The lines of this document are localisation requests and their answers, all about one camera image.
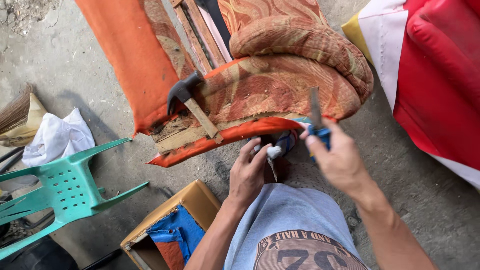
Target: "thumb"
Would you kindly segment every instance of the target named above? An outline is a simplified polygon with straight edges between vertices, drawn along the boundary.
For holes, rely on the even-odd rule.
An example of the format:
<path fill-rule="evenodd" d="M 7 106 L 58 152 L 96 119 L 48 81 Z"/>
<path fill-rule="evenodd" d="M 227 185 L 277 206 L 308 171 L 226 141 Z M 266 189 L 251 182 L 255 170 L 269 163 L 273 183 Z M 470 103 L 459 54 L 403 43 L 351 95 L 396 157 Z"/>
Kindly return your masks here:
<path fill-rule="evenodd" d="M 315 135 L 310 135 L 305 140 L 305 145 L 307 146 L 310 153 L 312 153 L 318 161 L 322 161 L 327 158 L 328 151 L 325 148 L 322 141 Z"/>

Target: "hand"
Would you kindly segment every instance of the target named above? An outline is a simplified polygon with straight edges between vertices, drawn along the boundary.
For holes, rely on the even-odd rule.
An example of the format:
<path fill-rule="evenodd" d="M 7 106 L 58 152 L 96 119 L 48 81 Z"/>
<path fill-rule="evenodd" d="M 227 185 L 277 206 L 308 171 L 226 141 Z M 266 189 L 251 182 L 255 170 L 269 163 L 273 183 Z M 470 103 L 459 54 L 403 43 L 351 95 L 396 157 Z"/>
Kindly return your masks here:
<path fill-rule="evenodd" d="M 308 150 L 315 156 L 325 178 L 339 190 L 354 197 L 373 180 L 363 165 L 355 141 L 333 121 L 322 118 L 322 123 L 331 131 L 330 151 L 317 136 L 309 135 L 307 130 L 300 138 L 305 140 Z"/>
<path fill-rule="evenodd" d="M 260 138 L 250 140 L 240 150 L 240 155 L 230 170 L 230 191 L 225 200 L 246 211 L 257 198 L 264 185 L 264 169 L 267 148 L 264 146 L 255 156 L 250 155 L 252 149 L 260 143 Z"/>

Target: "wooden hammer handle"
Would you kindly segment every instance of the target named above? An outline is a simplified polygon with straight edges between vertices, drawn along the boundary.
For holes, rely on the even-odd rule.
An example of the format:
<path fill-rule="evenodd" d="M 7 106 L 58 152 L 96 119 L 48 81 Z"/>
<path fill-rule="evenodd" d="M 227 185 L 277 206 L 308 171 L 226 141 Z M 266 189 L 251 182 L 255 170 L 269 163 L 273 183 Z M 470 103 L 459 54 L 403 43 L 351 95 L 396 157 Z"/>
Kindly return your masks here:
<path fill-rule="evenodd" d="M 207 134 L 212 138 L 217 144 L 220 144 L 223 141 L 222 135 L 216 128 L 216 126 L 208 119 L 205 112 L 198 106 L 197 101 L 193 98 L 189 98 L 186 102 L 184 102 L 185 106 L 193 113 L 193 115 L 197 118 L 198 122 L 204 127 L 207 131 Z"/>

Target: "stained wood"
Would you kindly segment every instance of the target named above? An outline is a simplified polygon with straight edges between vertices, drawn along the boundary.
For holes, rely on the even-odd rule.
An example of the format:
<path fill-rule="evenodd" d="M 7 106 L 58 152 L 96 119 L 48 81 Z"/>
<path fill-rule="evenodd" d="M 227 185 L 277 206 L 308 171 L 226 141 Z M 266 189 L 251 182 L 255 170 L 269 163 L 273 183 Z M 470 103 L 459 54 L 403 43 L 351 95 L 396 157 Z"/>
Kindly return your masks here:
<path fill-rule="evenodd" d="M 205 56 L 204 51 L 202 50 L 202 46 L 198 42 L 198 39 L 195 36 L 195 33 L 193 32 L 193 29 L 190 27 L 190 23 L 188 22 L 187 17 L 185 16 L 185 13 L 183 13 L 181 5 L 178 5 L 176 8 L 174 8 L 174 11 L 177 14 L 178 19 L 182 24 L 183 29 L 185 30 L 185 33 L 188 36 L 188 40 L 190 41 L 193 51 L 195 52 L 195 56 L 197 57 L 197 60 L 200 63 L 202 73 L 204 75 L 209 73 L 210 71 L 212 71 L 212 67 L 208 63 L 208 59 Z"/>
<path fill-rule="evenodd" d="M 217 123 L 216 127 L 219 130 L 224 130 L 248 121 L 252 121 L 254 119 L 267 116 L 283 117 L 288 119 L 305 117 L 305 115 L 294 112 L 267 112 L 230 122 Z M 155 138 L 154 136 L 152 136 L 152 138 L 156 141 L 156 148 L 158 149 L 158 152 L 160 154 L 165 154 L 173 149 L 177 149 L 183 145 L 207 136 L 207 133 L 203 127 L 187 127 L 182 125 L 182 122 L 183 121 L 181 119 L 178 119 L 178 121 L 176 122 L 172 121 L 170 123 L 167 123 L 168 127 L 166 127 L 166 129 L 168 129 L 170 133 L 168 135 L 163 134 L 162 138 L 159 138 L 158 136 Z M 174 128 L 177 129 L 177 132 L 172 131 L 171 126 L 175 126 Z"/>
<path fill-rule="evenodd" d="M 218 66 L 226 64 L 225 59 L 223 58 L 223 55 L 220 52 L 220 49 L 218 48 L 212 33 L 210 32 L 210 29 L 208 29 L 208 26 L 205 23 L 205 20 L 200 13 L 200 10 L 198 10 L 197 5 L 195 4 L 195 0 L 184 1 L 185 3 L 187 3 L 188 8 L 190 9 L 190 15 L 197 24 L 199 28 L 198 30 L 202 33 L 208 48 L 212 52 L 215 61 L 218 63 Z"/>

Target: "hammer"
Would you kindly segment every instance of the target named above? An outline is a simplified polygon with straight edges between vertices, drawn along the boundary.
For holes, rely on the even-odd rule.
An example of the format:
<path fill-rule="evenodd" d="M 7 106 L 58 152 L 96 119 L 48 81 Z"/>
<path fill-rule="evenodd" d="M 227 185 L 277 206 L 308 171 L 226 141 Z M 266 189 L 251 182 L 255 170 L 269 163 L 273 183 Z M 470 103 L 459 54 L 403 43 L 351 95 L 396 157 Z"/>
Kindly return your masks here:
<path fill-rule="evenodd" d="M 167 98 L 167 115 L 171 115 L 175 112 L 175 98 L 178 98 L 192 114 L 197 118 L 198 122 L 207 131 L 210 138 L 212 138 L 217 144 L 223 141 L 222 135 L 216 128 L 216 126 L 208 119 L 202 108 L 198 106 L 190 93 L 190 89 L 195 88 L 197 84 L 204 81 L 204 77 L 200 71 L 196 70 L 190 74 L 184 80 L 179 80 L 168 92 Z"/>

